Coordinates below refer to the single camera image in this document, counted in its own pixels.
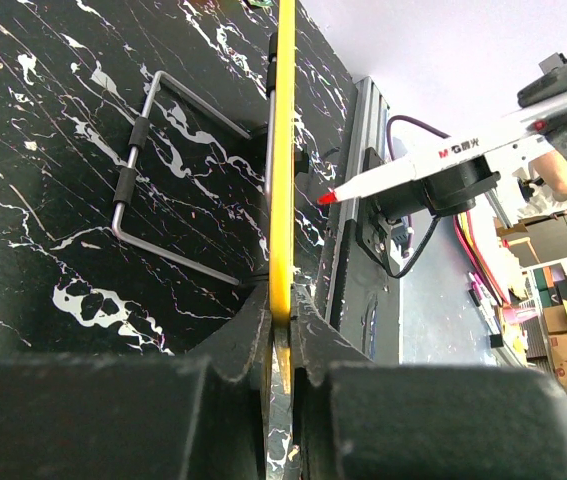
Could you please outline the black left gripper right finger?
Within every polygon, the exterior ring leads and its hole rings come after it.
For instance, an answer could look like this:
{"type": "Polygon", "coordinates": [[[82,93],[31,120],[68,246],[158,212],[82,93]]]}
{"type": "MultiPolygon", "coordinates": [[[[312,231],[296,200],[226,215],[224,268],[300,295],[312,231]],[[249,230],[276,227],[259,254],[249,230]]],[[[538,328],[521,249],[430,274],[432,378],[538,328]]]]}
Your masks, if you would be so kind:
{"type": "Polygon", "coordinates": [[[293,288],[293,440],[306,479],[567,479],[567,395],[527,368],[381,366],[293,288]]]}

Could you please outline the red capped white marker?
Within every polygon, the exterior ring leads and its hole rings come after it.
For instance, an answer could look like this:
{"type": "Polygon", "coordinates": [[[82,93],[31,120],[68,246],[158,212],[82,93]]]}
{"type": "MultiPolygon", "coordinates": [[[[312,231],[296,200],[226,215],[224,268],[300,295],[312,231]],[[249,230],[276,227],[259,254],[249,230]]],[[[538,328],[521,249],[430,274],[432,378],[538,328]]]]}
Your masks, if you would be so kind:
{"type": "Polygon", "coordinates": [[[541,131],[557,114],[551,109],[524,109],[488,126],[449,137],[406,154],[403,158],[354,176],[318,199],[320,205],[365,198],[411,181],[424,179],[483,156],[491,171],[506,176],[552,147],[541,131]]]}

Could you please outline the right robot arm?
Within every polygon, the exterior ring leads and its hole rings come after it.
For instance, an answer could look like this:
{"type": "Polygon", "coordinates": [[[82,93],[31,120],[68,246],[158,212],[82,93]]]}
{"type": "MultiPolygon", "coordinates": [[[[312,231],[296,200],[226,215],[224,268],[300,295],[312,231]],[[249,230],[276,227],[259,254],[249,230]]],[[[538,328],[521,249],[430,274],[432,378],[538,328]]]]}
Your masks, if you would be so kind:
{"type": "Polygon", "coordinates": [[[517,111],[489,124],[449,136],[400,160],[382,162],[365,151],[363,172],[321,203],[354,201],[358,211],[346,226],[372,261],[389,264],[394,222],[426,210],[431,224],[474,207],[514,170],[532,165],[560,193],[567,191],[567,58],[549,58],[544,74],[518,94],[517,111]]]}

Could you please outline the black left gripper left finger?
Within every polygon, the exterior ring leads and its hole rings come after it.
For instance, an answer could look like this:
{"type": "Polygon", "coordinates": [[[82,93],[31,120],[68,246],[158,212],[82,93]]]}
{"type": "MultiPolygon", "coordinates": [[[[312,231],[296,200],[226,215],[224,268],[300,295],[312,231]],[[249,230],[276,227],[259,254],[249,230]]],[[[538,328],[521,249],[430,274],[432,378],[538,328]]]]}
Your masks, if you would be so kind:
{"type": "Polygon", "coordinates": [[[265,285],[183,355],[0,358],[0,479],[262,479],[265,285]]]}

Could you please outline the yellow framed whiteboard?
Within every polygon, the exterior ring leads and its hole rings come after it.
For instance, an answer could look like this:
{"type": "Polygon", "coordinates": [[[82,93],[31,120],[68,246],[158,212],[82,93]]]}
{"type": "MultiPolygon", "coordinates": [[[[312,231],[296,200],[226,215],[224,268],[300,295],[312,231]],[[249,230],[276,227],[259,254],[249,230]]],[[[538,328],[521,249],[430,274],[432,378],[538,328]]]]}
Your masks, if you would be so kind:
{"type": "Polygon", "coordinates": [[[266,192],[270,207],[269,308],[274,346],[284,391],[292,390],[290,347],[291,294],[294,280],[294,107],[296,3],[279,3],[276,54],[268,69],[268,144],[266,192]]]}

